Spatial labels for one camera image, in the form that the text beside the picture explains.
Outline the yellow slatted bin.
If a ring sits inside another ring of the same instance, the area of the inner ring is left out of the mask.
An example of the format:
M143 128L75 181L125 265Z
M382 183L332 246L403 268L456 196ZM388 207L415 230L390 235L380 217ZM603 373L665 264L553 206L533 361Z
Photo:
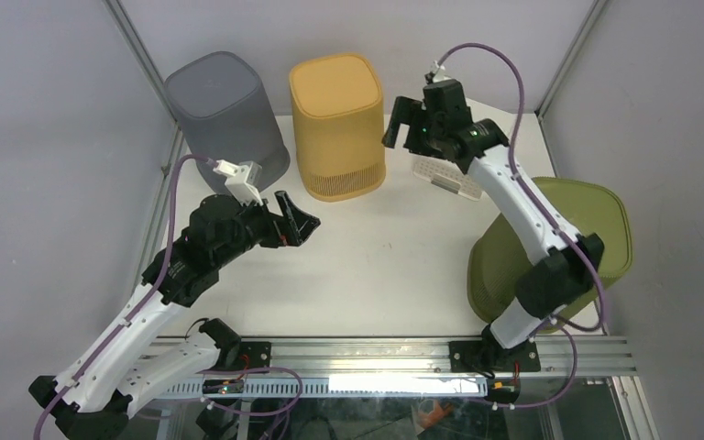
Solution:
M295 157L306 191L340 202L378 189L386 162L383 91L363 56L337 53L289 75Z

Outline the large grey slatted bin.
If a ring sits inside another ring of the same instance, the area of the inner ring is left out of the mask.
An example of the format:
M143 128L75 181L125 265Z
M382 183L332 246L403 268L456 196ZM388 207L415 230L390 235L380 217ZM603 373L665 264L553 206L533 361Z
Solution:
M258 73L229 51L207 54L165 80L164 89L192 154L260 167L264 191L289 168L290 155Z

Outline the green slatted bin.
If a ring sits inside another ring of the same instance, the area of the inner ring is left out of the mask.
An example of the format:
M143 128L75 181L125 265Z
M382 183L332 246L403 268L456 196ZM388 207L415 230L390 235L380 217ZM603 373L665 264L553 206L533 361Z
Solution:
M593 183L535 177L533 183L584 235L597 234L604 243L598 274L607 292L633 264L633 238L622 200ZM489 323L514 298L517 278L530 267L519 238L498 215L474 244L467 269L467 299L475 315Z

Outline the white perforated plastic basket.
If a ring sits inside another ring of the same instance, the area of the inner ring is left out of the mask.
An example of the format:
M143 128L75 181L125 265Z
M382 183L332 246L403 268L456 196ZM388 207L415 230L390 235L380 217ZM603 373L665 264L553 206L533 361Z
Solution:
M433 186L444 189L471 201L479 201L483 190L453 163L433 158L419 157L412 161L412 174Z

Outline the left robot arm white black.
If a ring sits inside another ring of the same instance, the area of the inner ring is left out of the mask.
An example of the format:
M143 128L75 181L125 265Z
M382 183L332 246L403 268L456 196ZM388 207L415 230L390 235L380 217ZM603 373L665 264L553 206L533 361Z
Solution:
M143 366L137 361L165 326L219 282L224 266L255 247L299 247L321 224L285 191L274 196L277 214L265 200L242 203L217 194L201 201L95 343L58 375L39 376L30 384L30 395L43 409L36 438L53 417L68 439L115 439L169 387L197 372L228 372L237 365L241 337L218 318Z

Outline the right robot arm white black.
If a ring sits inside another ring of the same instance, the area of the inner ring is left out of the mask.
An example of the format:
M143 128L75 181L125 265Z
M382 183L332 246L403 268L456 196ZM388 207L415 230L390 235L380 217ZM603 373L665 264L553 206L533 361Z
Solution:
M489 195L531 263L471 357L481 367L503 371L545 321L591 288L601 288L605 245L598 234L581 233L534 186L515 158L513 137L490 118L474 119L459 81L429 83L420 100L396 97L385 147L394 147L401 127L408 128L403 146L410 153L455 164Z

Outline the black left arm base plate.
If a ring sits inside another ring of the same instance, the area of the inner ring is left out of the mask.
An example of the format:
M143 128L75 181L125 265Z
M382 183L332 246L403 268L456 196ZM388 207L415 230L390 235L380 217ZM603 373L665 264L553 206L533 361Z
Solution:
M237 347L223 351L215 363L202 372L240 372L245 369L258 369L270 366L272 343L270 341L248 341Z

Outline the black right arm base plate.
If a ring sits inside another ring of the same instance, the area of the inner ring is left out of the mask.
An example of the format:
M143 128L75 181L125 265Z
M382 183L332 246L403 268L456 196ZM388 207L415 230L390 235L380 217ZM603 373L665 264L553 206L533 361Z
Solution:
M541 362L535 343L525 341L518 346L496 348L482 339L448 342L450 368L455 373L539 372Z

